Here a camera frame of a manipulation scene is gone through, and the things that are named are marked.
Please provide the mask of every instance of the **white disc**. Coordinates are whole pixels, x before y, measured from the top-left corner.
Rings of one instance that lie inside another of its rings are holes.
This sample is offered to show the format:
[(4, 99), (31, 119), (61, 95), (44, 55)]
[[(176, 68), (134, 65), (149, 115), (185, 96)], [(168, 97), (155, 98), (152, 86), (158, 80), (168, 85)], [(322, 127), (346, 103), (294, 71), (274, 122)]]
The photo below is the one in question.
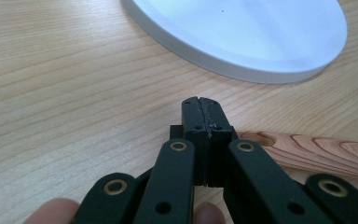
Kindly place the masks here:
[(336, 0), (123, 0), (160, 44), (215, 73), (259, 83), (310, 78), (343, 50)]

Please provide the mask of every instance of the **reddish wooden piece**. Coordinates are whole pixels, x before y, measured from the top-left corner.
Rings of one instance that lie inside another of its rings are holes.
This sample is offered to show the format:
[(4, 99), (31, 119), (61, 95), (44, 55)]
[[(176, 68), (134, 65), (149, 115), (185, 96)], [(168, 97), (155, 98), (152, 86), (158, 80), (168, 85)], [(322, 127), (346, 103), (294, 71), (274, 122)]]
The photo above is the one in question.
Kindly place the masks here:
[(281, 166), (358, 176), (358, 142), (299, 134), (238, 132), (260, 144)]

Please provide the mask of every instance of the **brass grommet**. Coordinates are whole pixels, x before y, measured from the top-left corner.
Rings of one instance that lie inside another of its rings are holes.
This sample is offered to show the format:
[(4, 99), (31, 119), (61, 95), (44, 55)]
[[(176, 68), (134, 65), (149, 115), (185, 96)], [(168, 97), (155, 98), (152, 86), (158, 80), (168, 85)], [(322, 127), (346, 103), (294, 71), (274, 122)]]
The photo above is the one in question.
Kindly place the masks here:
[(348, 191), (344, 187), (332, 180), (321, 179), (318, 182), (318, 186), (324, 192), (339, 198), (343, 198), (348, 195)]
[(187, 145), (183, 142), (173, 142), (170, 144), (170, 148), (175, 151), (183, 151), (186, 150)]
[(237, 148), (239, 150), (245, 151), (245, 152), (251, 152), (251, 151), (255, 150), (255, 147), (252, 144), (245, 143), (245, 142), (238, 143)]
[(107, 182), (104, 187), (103, 191), (108, 195), (118, 195), (122, 193), (127, 188), (127, 182), (122, 179), (114, 179)]

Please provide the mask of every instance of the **wooden table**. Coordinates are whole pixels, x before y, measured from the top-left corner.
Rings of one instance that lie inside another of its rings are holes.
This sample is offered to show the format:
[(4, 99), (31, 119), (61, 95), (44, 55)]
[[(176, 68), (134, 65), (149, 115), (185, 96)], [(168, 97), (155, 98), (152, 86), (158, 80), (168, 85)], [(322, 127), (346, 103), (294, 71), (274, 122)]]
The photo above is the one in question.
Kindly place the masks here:
[[(358, 141), (358, 1), (339, 2), (349, 36), (338, 59), (312, 80), (264, 85), (179, 58), (118, 0), (0, 1), (0, 223), (21, 223), (52, 198), (81, 202), (104, 175), (152, 167), (195, 95), (221, 103), (238, 130)], [(230, 222), (221, 189), (196, 188), (203, 201)]]

